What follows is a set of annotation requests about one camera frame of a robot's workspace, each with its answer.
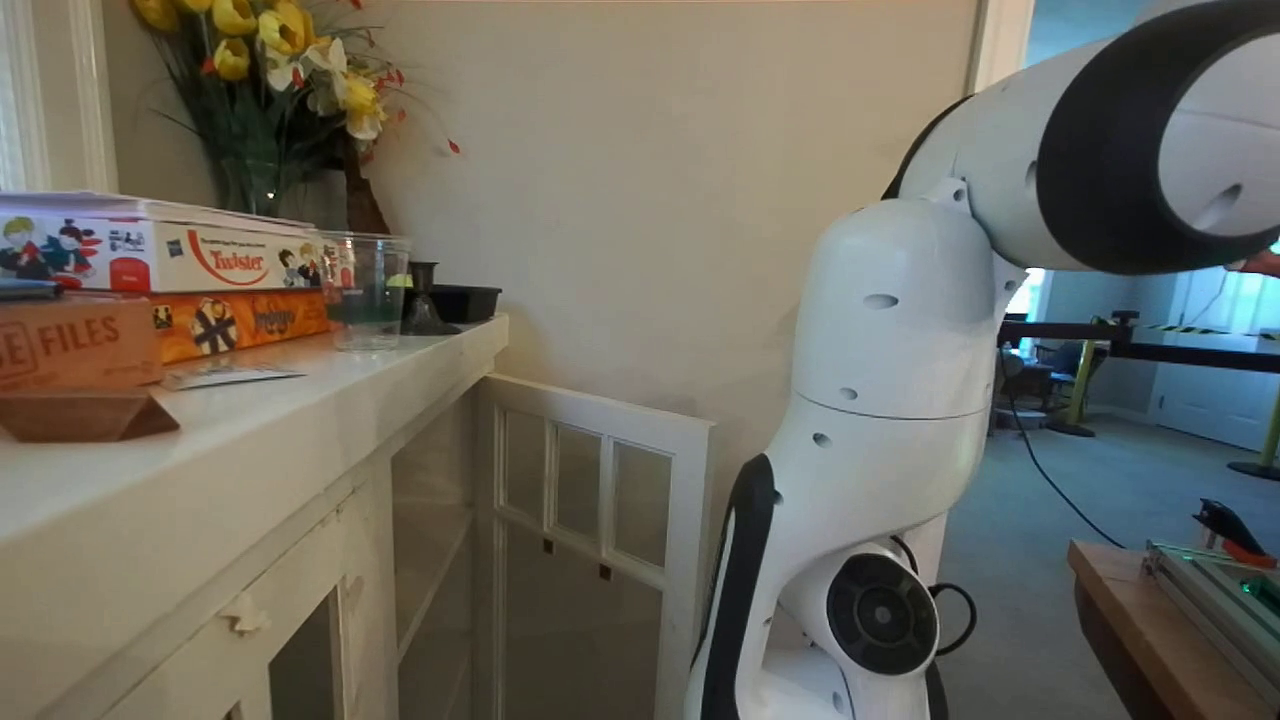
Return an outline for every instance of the white countertop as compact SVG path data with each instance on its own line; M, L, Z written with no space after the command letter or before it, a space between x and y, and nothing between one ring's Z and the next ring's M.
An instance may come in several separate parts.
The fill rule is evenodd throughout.
M119 446L0 438L0 697L29 717L152 627L278 523L507 344L507 320L379 351L333 342L244 351L298 380L158 392L182 434Z

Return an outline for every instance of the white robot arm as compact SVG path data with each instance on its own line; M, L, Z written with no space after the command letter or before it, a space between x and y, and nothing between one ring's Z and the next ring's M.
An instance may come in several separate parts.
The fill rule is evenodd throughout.
M945 515L1026 267L1182 274L1280 225L1280 6L1155 18L955 103L810 275L794 398L720 538L690 720L942 720Z

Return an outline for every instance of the cardboard box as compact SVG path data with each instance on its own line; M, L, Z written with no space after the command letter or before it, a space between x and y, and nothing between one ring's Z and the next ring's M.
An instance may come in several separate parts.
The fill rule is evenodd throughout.
M162 380L149 301L0 306L0 392L143 389Z
M338 245L312 225L140 197L0 191L0 281L110 293L321 287Z
M152 297L162 363L233 357L328 333L326 293Z

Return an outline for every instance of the cup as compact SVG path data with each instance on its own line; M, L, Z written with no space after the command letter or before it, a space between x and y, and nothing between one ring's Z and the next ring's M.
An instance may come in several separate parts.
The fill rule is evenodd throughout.
M394 349L400 342L407 242L383 233L340 233L328 287L328 320L340 349Z

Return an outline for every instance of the orange box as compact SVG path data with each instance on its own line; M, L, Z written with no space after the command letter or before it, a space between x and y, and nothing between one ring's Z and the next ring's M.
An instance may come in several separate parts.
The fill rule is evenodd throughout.
M163 293L149 301L162 363L233 357L328 333L326 293Z
M0 306L0 392L140 389L162 380L149 301Z

